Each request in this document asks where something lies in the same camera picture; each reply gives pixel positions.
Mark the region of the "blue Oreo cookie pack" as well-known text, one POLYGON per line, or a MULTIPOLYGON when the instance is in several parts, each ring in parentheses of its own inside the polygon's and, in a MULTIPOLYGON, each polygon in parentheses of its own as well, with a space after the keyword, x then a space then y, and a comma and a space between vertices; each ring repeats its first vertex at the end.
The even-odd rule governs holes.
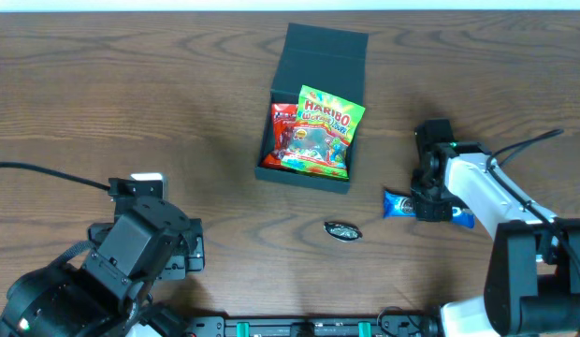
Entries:
MULTIPOLYGON (((411 217, 416 218, 414 201, 411 197, 384 192, 384 218, 390 217, 411 217)), ((475 217, 465 208, 453 206, 449 222, 466 227, 474 228, 475 217)))

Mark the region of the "small black candy wrapper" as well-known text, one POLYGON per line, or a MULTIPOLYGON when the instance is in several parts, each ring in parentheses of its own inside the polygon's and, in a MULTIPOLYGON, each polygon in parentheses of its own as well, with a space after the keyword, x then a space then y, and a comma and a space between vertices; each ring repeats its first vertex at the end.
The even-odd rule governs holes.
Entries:
POLYGON ((324 230, 341 242, 353 242, 362 238, 360 229, 352 224, 324 222, 324 230))

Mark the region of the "green Haribo gummy bag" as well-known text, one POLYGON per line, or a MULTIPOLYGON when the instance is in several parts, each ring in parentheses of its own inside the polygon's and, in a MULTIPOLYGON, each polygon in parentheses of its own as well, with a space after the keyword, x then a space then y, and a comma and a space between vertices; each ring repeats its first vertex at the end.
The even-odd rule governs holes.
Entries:
POLYGON ((347 99, 302 86, 281 165, 303 173, 348 180, 347 150, 364 112, 364 107, 347 99))

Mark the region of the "black box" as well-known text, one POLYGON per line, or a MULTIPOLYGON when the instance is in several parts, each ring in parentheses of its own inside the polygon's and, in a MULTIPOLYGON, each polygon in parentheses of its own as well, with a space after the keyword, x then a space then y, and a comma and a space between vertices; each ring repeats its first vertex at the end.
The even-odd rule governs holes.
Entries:
MULTIPOLYGON (((289 23, 269 103, 296 104, 300 88, 306 84, 362 106, 368 41, 366 33, 289 23)), ((274 150, 274 143, 268 113, 254 168, 256 179, 338 194, 349 191, 349 180, 264 167, 262 161, 274 150)))

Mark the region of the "red snack bag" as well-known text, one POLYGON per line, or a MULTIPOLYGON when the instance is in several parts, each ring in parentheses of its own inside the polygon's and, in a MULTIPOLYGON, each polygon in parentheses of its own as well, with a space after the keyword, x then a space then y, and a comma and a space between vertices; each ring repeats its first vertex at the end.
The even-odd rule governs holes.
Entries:
POLYGON ((276 103, 271 105, 271 121, 274 136, 274 148, 262 161, 262 166, 269 169, 283 169, 282 159, 293 138, 297 118, 297 104, 276 103))

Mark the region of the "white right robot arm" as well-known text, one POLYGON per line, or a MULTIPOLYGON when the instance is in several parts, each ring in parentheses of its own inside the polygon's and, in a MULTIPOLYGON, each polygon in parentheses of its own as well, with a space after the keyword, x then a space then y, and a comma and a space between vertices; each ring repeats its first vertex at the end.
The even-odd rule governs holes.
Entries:
POLYGON ((529 197, 479 142, 458 141, 446 119, 415 130, 417 219, 472 212, 493 241, 482 295, 443 305, 426 336, 580 335, 580 219, 561 218, 529 197))

